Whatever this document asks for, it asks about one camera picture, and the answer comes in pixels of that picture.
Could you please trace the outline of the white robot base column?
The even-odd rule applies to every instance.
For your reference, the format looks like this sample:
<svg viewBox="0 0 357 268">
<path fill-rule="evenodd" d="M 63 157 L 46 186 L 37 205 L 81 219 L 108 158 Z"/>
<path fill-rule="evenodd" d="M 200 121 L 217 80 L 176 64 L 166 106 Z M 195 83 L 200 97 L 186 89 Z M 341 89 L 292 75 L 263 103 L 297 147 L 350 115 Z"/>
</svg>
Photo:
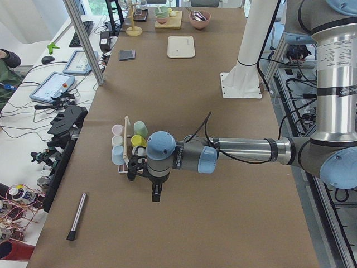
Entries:
<svg viewBox="0 0 357 268">
<path fill-rule="evenodd" d="M 220 74 L 223 98 L 261 99 L 258 60 L 278 9 L 279 1 L 255 0 L 251 3 L 237 63 L 230 72 Z"/>
</svg>

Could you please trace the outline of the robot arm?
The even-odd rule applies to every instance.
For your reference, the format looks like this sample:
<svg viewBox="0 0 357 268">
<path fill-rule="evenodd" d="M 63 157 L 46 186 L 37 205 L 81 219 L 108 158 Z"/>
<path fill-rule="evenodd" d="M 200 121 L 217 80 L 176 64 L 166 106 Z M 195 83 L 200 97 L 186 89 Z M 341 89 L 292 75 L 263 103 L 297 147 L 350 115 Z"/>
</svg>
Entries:
<svg viewBox="0 0 357 268">
<path fill-rule="evenodd" d="M 356 2 L 289 1 L 287 28 L 317 43 L 316 131 L 277 140 L 150 135 L 143 173 L 160 201 L 172 169 L 210 174 L 220 157 L 249 164 L 293 165 L 339 189 L 356 187 Z"/>
</svg>

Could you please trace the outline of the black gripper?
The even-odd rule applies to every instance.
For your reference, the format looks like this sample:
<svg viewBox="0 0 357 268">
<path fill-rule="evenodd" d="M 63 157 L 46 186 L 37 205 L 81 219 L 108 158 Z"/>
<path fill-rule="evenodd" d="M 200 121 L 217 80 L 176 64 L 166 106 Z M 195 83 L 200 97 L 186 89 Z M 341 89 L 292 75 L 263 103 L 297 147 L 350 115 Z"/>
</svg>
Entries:
<svg viewBox="0 0 357 268">
<path fill-rule="evenodd" d="M 149 172 L 149 180 L 152 182 L 152 201 L 160 202 L 162 185 L 168 180 L 170 167 L 159 171 L 154 170 L 150 166 L 148 166 L 147 169 Z"/>
</svg>

